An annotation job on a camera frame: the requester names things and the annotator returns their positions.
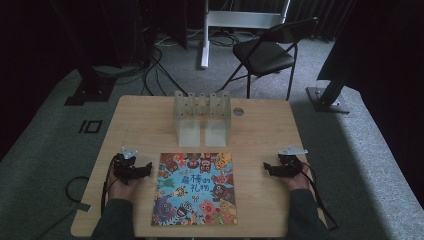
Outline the black folding chair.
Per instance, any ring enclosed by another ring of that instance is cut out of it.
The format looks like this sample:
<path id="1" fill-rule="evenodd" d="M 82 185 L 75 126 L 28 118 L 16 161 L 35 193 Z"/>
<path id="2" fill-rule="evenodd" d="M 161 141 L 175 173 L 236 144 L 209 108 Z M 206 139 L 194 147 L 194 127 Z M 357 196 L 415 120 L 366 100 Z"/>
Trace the black folding chair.
<path id="1" fill-rule="evenodd" d="M 318 22 L 317 17 L 312 17 L 278 24 L 267 29 L 258 39 L 234 45 L 232 52 L 240 64 L 220 90 L 224 90 L 230 82 L 241 79 L 236 77 L 236 74 L 245 67 L 247 70 L 246 97 L 249 98 L 252 75 L 260 78 L 290 68 L 286 94 L 286 99 L 289 99 L 297 63 L 298 43 L 313 34 Z"/>

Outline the white metal stand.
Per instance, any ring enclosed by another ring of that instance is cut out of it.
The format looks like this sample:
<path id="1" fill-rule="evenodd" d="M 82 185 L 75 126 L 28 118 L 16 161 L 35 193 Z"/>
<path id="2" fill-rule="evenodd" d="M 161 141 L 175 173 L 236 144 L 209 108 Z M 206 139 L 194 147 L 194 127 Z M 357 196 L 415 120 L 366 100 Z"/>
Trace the white metal stand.
<path id="1" fill-rule="evenodd" d="M 209 28 L 253 28 L 266 29 L 286 21 L 287 11 L 291 0 L 284 0 L 280 13 L 259 13 L 240 11 L 212 11 L 209 9 L 209 0 L 205 0 L 204 8 L 204 33 L 203 48 L 200 67 L 206 69 L 209 66 Z"/>

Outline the clear acrylic book rack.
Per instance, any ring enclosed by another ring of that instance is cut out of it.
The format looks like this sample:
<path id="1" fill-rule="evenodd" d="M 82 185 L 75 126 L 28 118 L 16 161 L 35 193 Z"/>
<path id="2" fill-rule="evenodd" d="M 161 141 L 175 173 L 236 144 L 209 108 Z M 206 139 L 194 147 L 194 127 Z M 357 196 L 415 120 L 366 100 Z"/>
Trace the clear acrylic book rack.
<path id="1" fill-rule="evenodd" d="M 221 95 L 181 91 L 174 94 L 173 122 L 180 147 L 226 147 L 231 129 L 231 101 Z"/>

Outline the person's right hand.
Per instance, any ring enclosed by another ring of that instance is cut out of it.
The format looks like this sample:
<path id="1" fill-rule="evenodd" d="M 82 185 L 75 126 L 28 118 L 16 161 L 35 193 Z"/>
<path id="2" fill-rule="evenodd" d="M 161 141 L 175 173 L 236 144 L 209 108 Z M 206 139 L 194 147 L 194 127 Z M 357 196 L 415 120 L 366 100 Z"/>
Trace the person's right hand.
<path id="1" fill-rule="evenodd" d="M 290 191 L 309 189 L 309 180 L 307 173 L 309 166 L 307 164 L 302 165 L 302 172 L 292 178 L 283 178 L 282 181 L 286 184 Z"/>

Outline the black stand with slanted post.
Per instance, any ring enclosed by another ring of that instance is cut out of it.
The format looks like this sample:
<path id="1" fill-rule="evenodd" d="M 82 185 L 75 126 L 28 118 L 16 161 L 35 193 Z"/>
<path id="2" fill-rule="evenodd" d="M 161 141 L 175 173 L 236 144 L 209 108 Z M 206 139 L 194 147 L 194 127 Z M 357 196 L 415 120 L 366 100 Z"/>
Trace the black stand with slanted post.
<path id="1" fill-rule="evenodd" d="M 344 78 L 331 80 L 325 88 L 307 87 L 308 97 L 317 112 L 349 114 L 350 109 L 346 105 L 341 91 L 346 84 Z"/>

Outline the grey tape piece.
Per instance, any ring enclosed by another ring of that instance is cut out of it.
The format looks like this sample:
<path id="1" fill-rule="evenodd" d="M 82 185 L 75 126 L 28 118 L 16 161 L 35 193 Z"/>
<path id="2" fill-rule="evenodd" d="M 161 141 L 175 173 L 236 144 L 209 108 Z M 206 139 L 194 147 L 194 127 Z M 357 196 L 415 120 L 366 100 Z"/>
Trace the grey tape piece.
<path id="1" fill-rule="evenodd" d="M 91 206 L 89 204 L 81 203 L 81 202 L 72 202 L 70 204 L 71 210 L 80 210 L 84 212 L 89 212 L 91 209 Z"/>

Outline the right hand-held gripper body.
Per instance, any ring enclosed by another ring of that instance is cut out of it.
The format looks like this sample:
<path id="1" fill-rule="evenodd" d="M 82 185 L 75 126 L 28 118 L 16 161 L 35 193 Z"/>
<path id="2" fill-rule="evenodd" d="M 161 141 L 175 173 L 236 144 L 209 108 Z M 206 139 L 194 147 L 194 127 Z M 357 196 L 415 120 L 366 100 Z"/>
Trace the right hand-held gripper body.
<path id="1" fill-rule="evenodd" d="M 302 163 L 298 155 L 307 154 L 306 149 L 289 146 L 278 151 L 278 158 L 282 166 L 279 168 L 279 177 L 294 177 L 302 170 Z"/>

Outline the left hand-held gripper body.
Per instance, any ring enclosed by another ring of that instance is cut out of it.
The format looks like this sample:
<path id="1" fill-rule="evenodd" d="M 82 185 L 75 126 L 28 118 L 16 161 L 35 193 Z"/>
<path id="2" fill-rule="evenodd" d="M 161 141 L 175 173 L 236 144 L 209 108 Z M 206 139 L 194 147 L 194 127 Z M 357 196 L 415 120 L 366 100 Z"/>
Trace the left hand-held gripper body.
<path id="1" fill-rule="evenodd" d="M 122 146 L 121 152 L 113 157 L 114 175 L 125 185 L 128 185 L 130 180 L 144 177 L 143 168 L 135 166 L 137 154 L 137 150 L 129 150 Z"/>

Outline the colourful picture book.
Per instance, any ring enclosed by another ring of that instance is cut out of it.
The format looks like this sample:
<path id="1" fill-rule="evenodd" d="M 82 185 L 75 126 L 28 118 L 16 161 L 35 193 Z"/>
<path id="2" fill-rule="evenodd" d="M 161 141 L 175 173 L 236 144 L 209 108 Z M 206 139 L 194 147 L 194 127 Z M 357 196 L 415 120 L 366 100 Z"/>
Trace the colourful picture book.
<path id="1" fill-rule="evenodd" d="M 153 225 L 237 222 L 232 155 L 163 153 L 153 203 Z"/>

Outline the person's left hand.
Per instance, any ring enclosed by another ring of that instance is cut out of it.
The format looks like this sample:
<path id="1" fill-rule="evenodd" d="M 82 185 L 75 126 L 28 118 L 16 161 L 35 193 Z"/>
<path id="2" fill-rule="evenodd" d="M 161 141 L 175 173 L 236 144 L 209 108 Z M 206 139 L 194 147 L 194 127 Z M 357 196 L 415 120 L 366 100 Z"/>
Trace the person's left hand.
<path id="1" fill-rule="evenodd" d="M 137 191 L 141 180 L 133 179 L 128 184 L 122 183 L 113 173 L 109 175 L 108 199 L 123 199 L 132 201 L 135 192 Z"/>

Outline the black stand with square base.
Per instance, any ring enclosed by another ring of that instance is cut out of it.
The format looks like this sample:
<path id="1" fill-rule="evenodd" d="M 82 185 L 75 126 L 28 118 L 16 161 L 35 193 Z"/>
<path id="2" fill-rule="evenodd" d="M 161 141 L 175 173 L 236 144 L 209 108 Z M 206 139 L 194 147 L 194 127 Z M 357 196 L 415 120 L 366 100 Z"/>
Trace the black stand with square base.
<path id="1" fill-rule="evenodd" d="M 81 82 L 72 96 L 69 96 L 65 106 L 82 106 L 86 102 L 108 102 L 117 78 L 103 77 L 89 66 L 78 68 Z"/>

